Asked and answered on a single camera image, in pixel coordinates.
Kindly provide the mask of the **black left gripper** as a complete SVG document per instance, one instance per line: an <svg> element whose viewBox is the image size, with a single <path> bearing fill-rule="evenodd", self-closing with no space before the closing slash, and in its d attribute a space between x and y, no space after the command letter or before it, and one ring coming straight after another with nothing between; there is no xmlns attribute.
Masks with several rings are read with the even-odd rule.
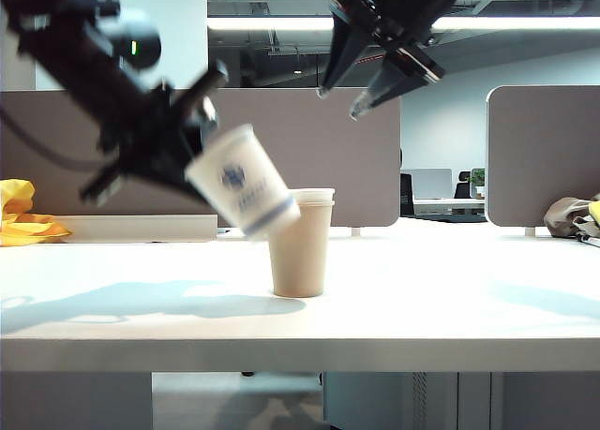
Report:
<svg viewBox="0 0 600 430"><path fill-rule="evenodd" d="M167 187L196 201L205 196L185 175L186 167L203 153L219 126L218 111L210 98L229 81L226 65L216 60L186 91L175 96L170 86L156 88L157 109L117 139L118 156L104 165L83 187L83 202L100 206L128 178Z"/></svg>

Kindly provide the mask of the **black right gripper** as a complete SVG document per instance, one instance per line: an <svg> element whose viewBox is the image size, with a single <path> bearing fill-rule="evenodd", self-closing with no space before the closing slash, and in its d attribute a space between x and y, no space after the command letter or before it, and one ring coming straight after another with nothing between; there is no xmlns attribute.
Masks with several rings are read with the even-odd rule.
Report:
<svg viewBox="0 0 600 430"><path fill-rule="evenodd" d="M352 104L357 121L384 102L418 87L418 76L437 82L444 71L418 48L432 24L446 11L446 0L329 0L333 34L327 68L317 90L326 98L351 70L364 49L376 44L396 55L401 67L384 61L367 89Z"/></svg>

